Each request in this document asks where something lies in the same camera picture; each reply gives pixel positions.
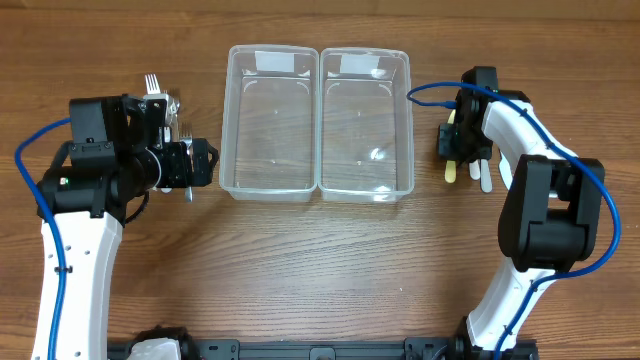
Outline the clear plastic container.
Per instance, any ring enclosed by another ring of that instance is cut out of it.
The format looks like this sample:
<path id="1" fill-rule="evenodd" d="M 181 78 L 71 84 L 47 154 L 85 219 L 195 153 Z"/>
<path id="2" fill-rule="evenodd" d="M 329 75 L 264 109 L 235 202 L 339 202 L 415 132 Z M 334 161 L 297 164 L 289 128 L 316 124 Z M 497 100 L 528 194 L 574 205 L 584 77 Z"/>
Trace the clear plastic container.
<path id="1" fill-rule="evenodd" d="M 322 199 L 395 203 L 415 186 L 409 56 L 326 48 L 320 57 L 317 185 Z"/>
<path id="2" fill-rule="evenodd" d="M 229 51 L 219 185 L 244 201 L 308 202 L 316 189 L 319 54 L 307 47 Z"/>

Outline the right clear plastic container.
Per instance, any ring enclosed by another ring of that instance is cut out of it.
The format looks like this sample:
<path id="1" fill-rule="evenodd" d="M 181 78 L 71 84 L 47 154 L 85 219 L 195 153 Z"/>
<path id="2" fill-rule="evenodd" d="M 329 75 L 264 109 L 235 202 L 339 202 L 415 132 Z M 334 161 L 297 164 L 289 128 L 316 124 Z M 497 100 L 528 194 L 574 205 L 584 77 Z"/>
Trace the right clear plastic container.
<path id="1" fill-rule="evenodd" d="M 322 199 L 395 203 L 415 186 L 409 56 L 326 48 L 320 57 L 317 185 Z"/>

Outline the pale blue plastic knife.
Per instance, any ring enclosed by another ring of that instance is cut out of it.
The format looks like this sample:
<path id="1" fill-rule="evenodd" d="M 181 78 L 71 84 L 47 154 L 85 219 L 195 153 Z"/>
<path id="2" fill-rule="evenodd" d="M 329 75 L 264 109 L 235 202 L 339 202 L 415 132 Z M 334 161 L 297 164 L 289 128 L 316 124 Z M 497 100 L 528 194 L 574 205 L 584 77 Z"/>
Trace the pale blue plastic knife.
<path id="1" fill-rule="evenodd" d="M 489 163 L 486 159 L 480 160 L 480 184 L 484 193 L 490 193 L 493 190 Z"/>

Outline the white plastic fork long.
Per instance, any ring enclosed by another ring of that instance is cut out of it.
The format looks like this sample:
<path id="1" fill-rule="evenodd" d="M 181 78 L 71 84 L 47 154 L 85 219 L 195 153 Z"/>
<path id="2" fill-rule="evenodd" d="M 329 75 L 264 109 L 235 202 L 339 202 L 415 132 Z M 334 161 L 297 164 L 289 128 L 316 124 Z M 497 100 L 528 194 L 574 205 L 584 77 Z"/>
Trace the white plastic fork long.
<path id="1" fill-rule="evenodd" d="M 148 95 L 156 95 L 161 93 L 161 88 L 155 74 L 144 75 L 146 93 Z"/>

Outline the left clear plastic container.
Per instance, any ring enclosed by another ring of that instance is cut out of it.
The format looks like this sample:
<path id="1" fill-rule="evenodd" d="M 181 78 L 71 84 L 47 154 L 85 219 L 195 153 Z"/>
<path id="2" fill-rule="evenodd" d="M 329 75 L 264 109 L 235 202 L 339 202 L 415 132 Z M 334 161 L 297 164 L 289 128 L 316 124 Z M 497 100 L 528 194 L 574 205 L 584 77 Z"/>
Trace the left clear plastic container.
<path id="1" fill-rule="evenodd" d="M 229 51 L 219 185 L 244 201 L 308 202 L 316 189 L 319 54 L 307 47 Z"/>

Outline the small silver metal fork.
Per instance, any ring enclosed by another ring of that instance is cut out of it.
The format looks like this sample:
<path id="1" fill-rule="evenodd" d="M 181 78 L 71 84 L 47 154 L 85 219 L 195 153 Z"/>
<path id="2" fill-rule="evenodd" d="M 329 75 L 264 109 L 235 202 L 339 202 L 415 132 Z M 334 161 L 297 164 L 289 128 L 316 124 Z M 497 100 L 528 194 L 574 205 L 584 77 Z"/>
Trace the small silver metal fork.
<path id="1" fill-rule="evenodd" d="M 191 158 L 191 148 L 193 142 L 193 129 L 189 122 L 183 122 L 180 125 L 180 140 L 186 145 L 186 154 L 188 158 Z M 191 186 L 185 188 L 185 200 L 188 203 L 193 201 L 193 189 Z"/>

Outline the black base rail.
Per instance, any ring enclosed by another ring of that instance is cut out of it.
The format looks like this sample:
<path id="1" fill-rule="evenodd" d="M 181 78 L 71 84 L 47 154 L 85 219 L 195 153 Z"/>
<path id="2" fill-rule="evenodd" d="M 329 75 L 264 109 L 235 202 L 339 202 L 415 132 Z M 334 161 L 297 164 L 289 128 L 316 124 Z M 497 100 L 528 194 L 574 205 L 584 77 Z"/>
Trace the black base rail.
<path id="1" fill-rule="evenodd" d="M 241 342 L 235 339 L 193 338 L 184 327 L 156 327 L 138 334 L 128 343 L 107 346 L 109 359 L 126 359 L 139 349 L 144 340 L 167 335 L 180 342 L 184 359 L 206 360 L 492 360 L 491 350 L 471 345 L 466 335 L 451 338 L 408 337 L 403 341 L 338 341 L 338 342 Z"/>

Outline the yellow plastic knife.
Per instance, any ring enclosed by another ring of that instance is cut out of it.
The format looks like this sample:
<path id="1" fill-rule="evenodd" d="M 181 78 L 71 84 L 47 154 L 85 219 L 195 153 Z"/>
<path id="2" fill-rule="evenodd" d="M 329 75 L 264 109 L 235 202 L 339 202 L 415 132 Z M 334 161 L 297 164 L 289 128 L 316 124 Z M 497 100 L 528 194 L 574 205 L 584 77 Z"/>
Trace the yellow plastic knife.
<path id="1" fill-rule="evenodd" d="M 449 125 L 453 124 L 454 119 L 455 119 L 455 110 L 452 110 L 448 117 L 447 123 Z M 453 160 L 447 160 L 446 166 L 445 166 L 445 181 L 449 184 L 454 183 L 456 181 L 456 174 L 457 174 L 456 162 Z"/>

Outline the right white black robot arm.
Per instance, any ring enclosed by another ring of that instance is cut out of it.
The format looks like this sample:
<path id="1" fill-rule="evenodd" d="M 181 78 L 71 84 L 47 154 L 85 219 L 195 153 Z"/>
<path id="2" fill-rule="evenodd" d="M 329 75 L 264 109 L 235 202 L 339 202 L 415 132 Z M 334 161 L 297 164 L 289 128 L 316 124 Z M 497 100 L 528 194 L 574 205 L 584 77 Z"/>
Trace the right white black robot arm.
<path id="1" fill-rule="evenodd" d="M 577 270 L 594 250 L 601 204 L 611 196 L 604 167 L 560 145 L 537 119 L 521 92 L 457 82 L 446 107 L 453 122 L 440 126 L 438 146 L 446 160 L 486 159 L 497 146 L 512 180 L 499 217 L 504 259 L 478 306 L 462 324 L 467 356 L 515 358 L 517 335 L 544 292 L 556 281 L 595 271 L 603 259 Z"/>

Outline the light blue plastic knife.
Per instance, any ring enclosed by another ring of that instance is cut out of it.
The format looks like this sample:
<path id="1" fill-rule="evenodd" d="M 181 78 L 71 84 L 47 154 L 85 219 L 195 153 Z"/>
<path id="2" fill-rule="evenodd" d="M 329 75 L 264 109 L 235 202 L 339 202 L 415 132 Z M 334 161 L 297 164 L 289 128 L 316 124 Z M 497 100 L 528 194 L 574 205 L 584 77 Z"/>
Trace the light blue plastic knife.
<path id="1" fill-rule="evenodd" d="M 509 190 L 513 181 L 513 174 L 507 157 L 503 152 L 500 152 L 499 173 L 503 184 Z"/>

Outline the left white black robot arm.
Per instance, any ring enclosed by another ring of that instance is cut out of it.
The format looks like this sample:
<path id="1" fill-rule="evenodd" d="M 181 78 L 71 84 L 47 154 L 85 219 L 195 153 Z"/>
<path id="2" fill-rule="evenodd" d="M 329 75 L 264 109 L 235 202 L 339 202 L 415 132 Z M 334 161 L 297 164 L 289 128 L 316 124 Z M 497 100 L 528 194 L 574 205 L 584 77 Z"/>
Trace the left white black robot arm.
<path id="1" fill-rule="evenodd" d="M 30 184 L 42 220 L 44 274 L 32 356 L 104 359 L 111 280 L 130 201 L 209 185 L 217 150 L 182 133 L 167 93 L 73 99 L 72 138 Z"/>

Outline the white plastic knife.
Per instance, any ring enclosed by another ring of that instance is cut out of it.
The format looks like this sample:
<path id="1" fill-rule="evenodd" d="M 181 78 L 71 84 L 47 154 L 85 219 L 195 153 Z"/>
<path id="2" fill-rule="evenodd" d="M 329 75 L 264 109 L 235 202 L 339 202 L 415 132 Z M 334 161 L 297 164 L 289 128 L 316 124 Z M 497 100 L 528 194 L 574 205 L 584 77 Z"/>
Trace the white plastic knife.
<path id="1" fill-rule="evenodd" d="M 481 178 L 481 170 L 478 160 L 469 164 L 469 175 L 473 180 L 479 180 Z"/>

